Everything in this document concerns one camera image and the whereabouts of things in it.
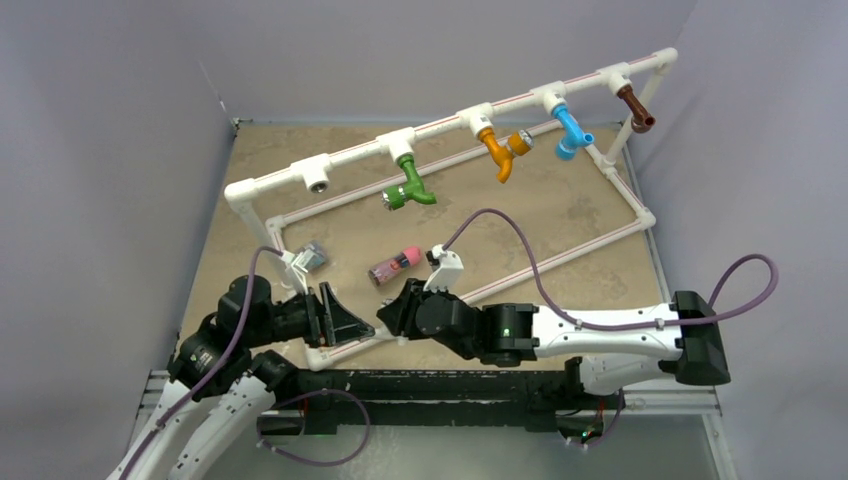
pink bottle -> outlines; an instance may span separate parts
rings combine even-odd
[[[368,277],[374,286],[380,285],[393,279],[401,270],[417,265],[421,261],[421,249],[418,247],[404,248],[396,256],[384,260],[368,270]]]

green faucet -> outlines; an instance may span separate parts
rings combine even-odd
[[[424,182],[415,170],[415,159],[412,154],[401,155],[397,164],[406,174],[406,183],[383,190],[383,206],[389,210],[397,210],[404,206],[407,200],[415,200],[422,205],[436,203],[436,195],[424,190]]]

pink bottle cap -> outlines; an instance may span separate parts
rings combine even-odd
[[[418,247],[407,247],[403,249],[404,256],[409,260],[409,266],[417,265],[421,261],[421,249]]]

blue faucet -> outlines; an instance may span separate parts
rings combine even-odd
[[[551,111],[551,116],[559,120],[565,129],[565,136],[556,146],[557,157],[563,160],[571,160],[577,155],[578,148],[588,147],[595,142],[595,136],[586,133],[577,124],[577,120],[568,113],[568,107],[560,104]]]

clear plastic bottle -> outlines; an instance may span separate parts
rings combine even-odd
[[[368,278],[375,287],[379,287],[395,278],[401,270],[417,265],[421,261],[421,249],[408,247],[392,258],[384,260],[368,270]]]

